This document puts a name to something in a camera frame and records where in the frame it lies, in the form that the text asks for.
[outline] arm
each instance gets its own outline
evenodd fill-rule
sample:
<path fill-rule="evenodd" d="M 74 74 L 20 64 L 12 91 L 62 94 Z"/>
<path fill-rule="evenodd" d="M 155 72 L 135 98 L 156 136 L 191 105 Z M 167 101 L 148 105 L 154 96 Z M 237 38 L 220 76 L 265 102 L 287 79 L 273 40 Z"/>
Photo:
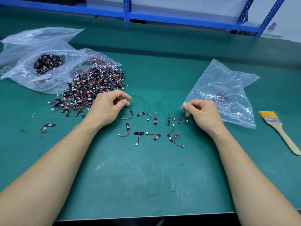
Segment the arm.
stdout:
<path fill-rule="evenodd" d="M 0 225 L 52 225 L 92 139 L 127 100 L 120 90 L 99 94 L 85 119 L 0 193 Z"/>
<path fill-rule="evenodd" d="M 244 226 L 301 225 L 301 216 L 225 128 L 213 101 L 183 103 L 213 139 L 224 166 L 238 218 Z"/>

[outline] plastic bag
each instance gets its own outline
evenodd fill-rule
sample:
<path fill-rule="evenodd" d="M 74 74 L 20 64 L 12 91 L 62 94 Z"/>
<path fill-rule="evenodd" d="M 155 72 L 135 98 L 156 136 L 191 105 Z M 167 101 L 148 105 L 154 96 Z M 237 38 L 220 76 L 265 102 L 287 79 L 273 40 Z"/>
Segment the plastic bag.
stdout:
<path fill-rule="evenodd" d="M 1 40 L 4 43 L 0 53 L 0 67 L 16 63 L 21 57 L 36 49 L 37 46 L 44 46 L 45 43 L 61 39 L 69 42 L 83 29 L 70 29 L 61 27 L 47 27 L 34 30 L 26 30 L 18 34 L 10 35 Z"/>
<path fill-rule="evenodd" d="M 46 74 L 37 74 L 33 66 L 43 54 L 57 55 L 62 58 L 63 64 Z M 14 67 L 8 65 L 3 68 L 1 79 L 10 78 L 22 86 L 46 94 L 62 93 L 68 88 L 66 83 L 73 79 L 73 68 L 88 57 L 87 53 L 74 49 L 63 40 L 51 41 L 22 57 Z"/>
<path fill-rule="evenodd" d="M 80 65 L 81 68 L 89 69 L 89 68 L 95 67 L 96 65 L 103 66 L 103 67 L 107 67 L 108 65 L 111 65 L 114 67 L 122 66 L 122 64 L 115 62 L 114 60 L 110 59 L 106 55 L 104 55 L 100 52 L 93 51 L 89 48 L 83 48 L 83 49 L 80 49 L 79 51 L 85 52 L 89 55 L 89 57 L 87 57 L 87 60 L 85 60 Z"/>
<path fill-rule="evenodd" d="M 194 99 L 213 100 L 223 122 L 231 122 L 247 128 L 256 128 L 251 103 L 244 87 L 260 77 L 240 71 L 231 71 L 213 59 L 194 85 L 185 102 Z"/>

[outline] green work mat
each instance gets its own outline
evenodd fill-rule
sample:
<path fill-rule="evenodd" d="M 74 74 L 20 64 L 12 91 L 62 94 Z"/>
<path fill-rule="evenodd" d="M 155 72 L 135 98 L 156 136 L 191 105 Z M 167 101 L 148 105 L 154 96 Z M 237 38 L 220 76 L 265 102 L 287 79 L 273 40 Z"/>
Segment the green work mat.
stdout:
<path fill-rule="evenodd" d="M 254 110 L 256 129 L 226 123 L 236 140 L 259 169 L 296 208 L 301 207 L 300 157 L 257 115 L 275 111 L 288 136 L 301 148 L 299 99 L 301 67 L 299 44 L 265 38 L 231 35 L 153 25 L 125 23 L 88 16 L 0 8 L 0 38 L 22 30 L 46 26 L 85 28 L 70 43 L 88 47 L 123 64 L 131 108 L 95 136 L 81 164 L 58 220 L 123 218 L 235 212 L 227 179 L 216 147 L 180 109 L 186 96 L 213 58 L 231 70 L 261 78 L 245 88 Z M 55 95 L 32 91 L 5 79 L 0 81 L 0 190 L 28 169 L 82 120 L 65 117 L 47 104 Z M 141 112 L 150 113 L 137 117 Z M 153 125 L 157 112 L 158 125 Z M 170 143 L 173 114 L 181 133 Z M 56 124 L 40 133 L 44 124 Z M 125 123 L 130 125 L 126 134 Z M 160 133 L 138 137 L 134 132 Z"/>

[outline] wooden handle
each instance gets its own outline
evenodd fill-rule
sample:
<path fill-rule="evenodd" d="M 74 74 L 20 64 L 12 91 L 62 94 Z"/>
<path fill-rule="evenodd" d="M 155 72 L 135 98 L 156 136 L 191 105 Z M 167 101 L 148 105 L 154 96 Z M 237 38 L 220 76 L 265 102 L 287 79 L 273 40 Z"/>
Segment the wooden handle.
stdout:
<path fill-rule="evenodd" d="M 297 146 L 294 144 L 294 142 L 288 137 L 288 135 L 284 132 L 282 129 L 281 123 L 272 123 L 267 122 L 268 125 L 272 126 L 283 138 L 284 142 L 288 145 L 292 153 L 299 156 L 301 155 L 301 151 L 297 148 Z"/>

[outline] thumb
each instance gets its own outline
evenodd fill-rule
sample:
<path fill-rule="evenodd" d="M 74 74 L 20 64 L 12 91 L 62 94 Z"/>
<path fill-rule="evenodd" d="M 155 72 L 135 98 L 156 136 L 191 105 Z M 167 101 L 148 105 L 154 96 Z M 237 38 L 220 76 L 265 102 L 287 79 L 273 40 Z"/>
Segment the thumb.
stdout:
<path fill-rule="evenodd" d="M 118 112 L 126 105 L 126 103 L 128 102 L 128 100 L 126 99 L 122 99 L 119 102 L 117 102 L 116 105 L 114 105 L 115 109 L 118 110 Z"/>
<path fill-rule="evenodd" d="M 183 107 L 188 111 L 190 112 L 192 115 L 195 115 L 198 111 L 197 108 L 195 108 L 192 104 L 188 104 L 188 103 L 183 103 Z"/>

